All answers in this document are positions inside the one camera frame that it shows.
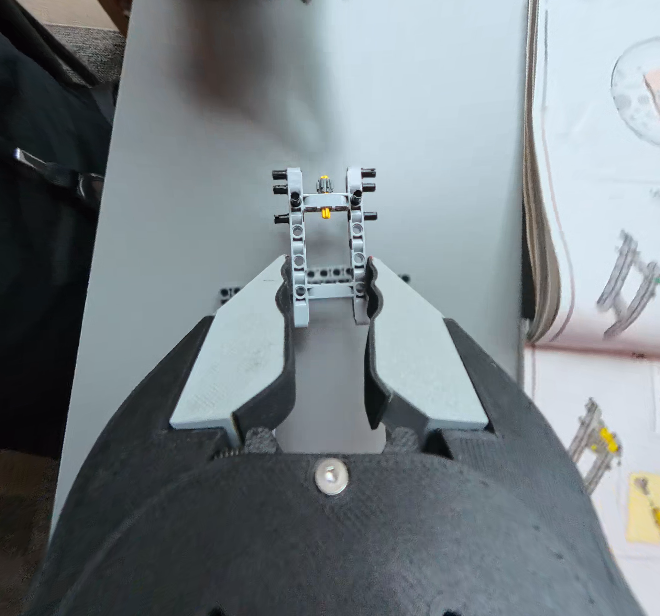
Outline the black office chair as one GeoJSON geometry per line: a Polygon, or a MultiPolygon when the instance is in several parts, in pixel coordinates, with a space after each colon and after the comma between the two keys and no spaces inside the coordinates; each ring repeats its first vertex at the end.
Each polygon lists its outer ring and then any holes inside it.
{"type": "Polygon", "coordinates": [[[1,34],[62,84],[75,85],[65,67],[88,86],[101,83],[84,62],[16,0],[1,0],[1,34]]]}

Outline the lego instruction booklet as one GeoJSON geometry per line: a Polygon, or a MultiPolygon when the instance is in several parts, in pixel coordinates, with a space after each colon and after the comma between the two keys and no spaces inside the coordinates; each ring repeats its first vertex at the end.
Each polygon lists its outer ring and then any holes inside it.
{"type": "Polygon", "coordinates": [[[659,614],[659,0],[529,0],[525,390],[659,614]]]}

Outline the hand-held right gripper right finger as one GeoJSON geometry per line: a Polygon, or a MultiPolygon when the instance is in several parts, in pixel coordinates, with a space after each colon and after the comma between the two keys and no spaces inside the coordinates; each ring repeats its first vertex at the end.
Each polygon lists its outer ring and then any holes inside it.
{"type": "Polygon", "coordinates": [[[484,430],[489,420],[441,312],[376,257],[367,261],[364,406],[372,429],[484,430]]]}

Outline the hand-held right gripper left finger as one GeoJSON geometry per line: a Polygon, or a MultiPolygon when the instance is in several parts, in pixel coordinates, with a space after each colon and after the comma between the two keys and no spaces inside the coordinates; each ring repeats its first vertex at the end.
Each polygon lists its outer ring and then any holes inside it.
{"type": "Polygon", "coordinates": [[[169,419],[175,430],[222,429],[230,447],[275,432],[296,401],[289,256],[276,258],[219,307],[169,419]]]}

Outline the grey lego frame assembly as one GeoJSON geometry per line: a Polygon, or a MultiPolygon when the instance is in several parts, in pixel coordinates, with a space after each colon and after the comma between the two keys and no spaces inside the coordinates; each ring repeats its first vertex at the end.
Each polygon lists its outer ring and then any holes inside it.
{"type": "Polygon", "coordinates": [[[334,189],[332,180],[321,176],[316,190],[306,193],[300,168],[272,172],[273,193],[286,196],[288,212],[274,216],[275,224],[287,224],[290,236],[290,290],[296,328],[309,325],[309,302],[347,298],[352,301],[357,325],[369,322],[367,314],[367,251],[365,224],[377,220],[377,212],[365,211],[363,198],[375,191],[375,168],[350,167],[346,170],[344,190],[334,189]],[[308,266],[306,218],[319,214],[328,220],[332,214],[345,213],[348,224],[350,262],[335,271],[308,266]]]}

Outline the long grey lego beam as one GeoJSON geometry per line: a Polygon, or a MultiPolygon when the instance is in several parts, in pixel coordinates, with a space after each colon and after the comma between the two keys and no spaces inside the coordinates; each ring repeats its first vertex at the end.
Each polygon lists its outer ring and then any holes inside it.
{"type": "MultiPolygon", "coordinates": [[[[341,265],[317,266],[308,269],[308,280],[312,285],[323,283],[348,283],[352,280],[351,269],[341,265]]],[[[242,283],[228,283],[220,287],[216,298],[216,307],[225,305],[244,288],[242,283]]]]}

